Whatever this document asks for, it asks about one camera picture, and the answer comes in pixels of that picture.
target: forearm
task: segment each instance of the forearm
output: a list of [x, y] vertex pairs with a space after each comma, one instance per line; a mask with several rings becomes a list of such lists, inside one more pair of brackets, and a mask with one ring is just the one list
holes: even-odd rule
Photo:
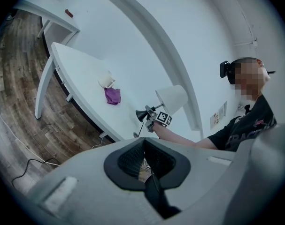
[[196, 145], [195, 142], [193, 142], [189, 139], [186, 139], [184, 137], [181, 137], [180, 135], [173, 133], [172, 131], [170, 131], [166, 127], [163, 127], [157, 123], [154, 123], [153, 131], [157, 134], [157, 136], [160, 139], [163, 139], [163, 140], [166, 140], [169, 142], [179, 143], [179, 144], [187, 145], [187, 146], [195, 146]]

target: white lampshade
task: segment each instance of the white lampshade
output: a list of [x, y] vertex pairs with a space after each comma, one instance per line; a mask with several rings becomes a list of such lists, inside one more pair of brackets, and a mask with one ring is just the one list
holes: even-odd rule
[[180, 85], [159, 89], [156, 90], [156, 93], [164, 110], [169, 115], [173, 115], [188, 101], [187, 93]]

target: black t-shirt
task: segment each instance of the black t-shirt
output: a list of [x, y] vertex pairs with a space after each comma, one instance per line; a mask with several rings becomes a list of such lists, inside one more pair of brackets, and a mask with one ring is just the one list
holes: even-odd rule
[[275, 124], [274, 114], [262, 95], [246, 116], [232, 119], [222, 130], [208, 138], [219, 150], [236, 151], [243, 140], [255, 138]]

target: purple cloth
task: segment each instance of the purple cloth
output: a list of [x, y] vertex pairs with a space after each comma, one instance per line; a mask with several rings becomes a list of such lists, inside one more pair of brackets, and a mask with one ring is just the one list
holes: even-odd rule
[[120, 89], [105, 88], [105, 95], [107, 98], [107, 103], [112, 105], [117, 105], [121, 102]]

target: wooden floor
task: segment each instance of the wooden floor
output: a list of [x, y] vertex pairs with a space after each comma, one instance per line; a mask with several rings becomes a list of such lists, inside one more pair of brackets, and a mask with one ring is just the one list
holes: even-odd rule
[[[53, 75], [47, 88], [42, 117], [34, 116], [40, 77], [47, 61], [43, 40], [37, 38], [40, 17], [18, 11], [0, 35], [0, 113], [16, 136], [44, 160], [62, 163], [100, 144], [99, 131], [74, 107]], [[103, 144], [111, 143], [104, 138]], [[0, 173], [4, 181], [23, 174], [27, 160], [36, 158], [0, 119]], [[28, 190], [55, 166], [32, 162], [26, 175], [14, 181]]]

